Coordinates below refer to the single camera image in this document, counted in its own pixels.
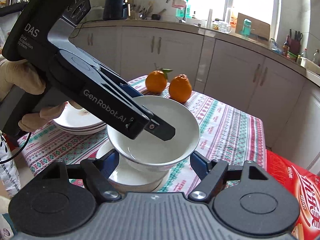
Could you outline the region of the left gloved hand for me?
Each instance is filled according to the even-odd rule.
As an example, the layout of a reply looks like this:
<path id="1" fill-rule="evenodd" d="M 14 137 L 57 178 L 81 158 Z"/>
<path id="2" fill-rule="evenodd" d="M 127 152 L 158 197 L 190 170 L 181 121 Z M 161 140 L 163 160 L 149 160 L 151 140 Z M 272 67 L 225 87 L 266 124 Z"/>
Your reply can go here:
<path id="1" fill-rule="evenodd" d="M 32 95 L 40 95 L 46 88 L 45 82 L 27 60 L 12 62 L 1 56 L 1 101 L 6 100 L 14 86 Z M 18 126 L 25 132 L 34 132 L 50 120 L 58 118 L 66 105 L 66 102 L 57 106 L 49 105 L 38 112 L 25 114 Z"/>

